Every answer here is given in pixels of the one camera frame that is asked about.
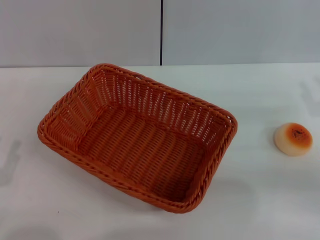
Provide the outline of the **orange woven plastic basket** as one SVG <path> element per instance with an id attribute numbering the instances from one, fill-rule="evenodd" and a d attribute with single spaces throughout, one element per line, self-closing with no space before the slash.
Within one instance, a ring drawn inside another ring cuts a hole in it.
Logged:
<path id="1" fill-rule="evenodd" d="M 202 202 L 237 128 L 225 109 L 101 63 L 52 106 L 37 135 L 121 192 L 184 214 Z"/>

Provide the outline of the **round toasted bread bun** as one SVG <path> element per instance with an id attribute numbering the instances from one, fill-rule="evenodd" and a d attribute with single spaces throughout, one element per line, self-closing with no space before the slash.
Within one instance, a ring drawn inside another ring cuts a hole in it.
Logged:
<path id="1" fill-rule="evenodd" d="M 278 127 L 273 140 L 281 152 L 291 157 L 304 156 L 313 146 L 311 133 L 303 125 L 295 122 Z"/>

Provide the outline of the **black vertical wall strip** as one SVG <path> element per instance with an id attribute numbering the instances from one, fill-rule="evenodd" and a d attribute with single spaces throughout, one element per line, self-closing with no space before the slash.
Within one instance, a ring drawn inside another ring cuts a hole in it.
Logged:
<path id="1" fill-rule="evenodd" d="M 159 47 L 159 65 L 163 65 L 163 17 L 164 0 L 160 0 L 160 47 Z"/>

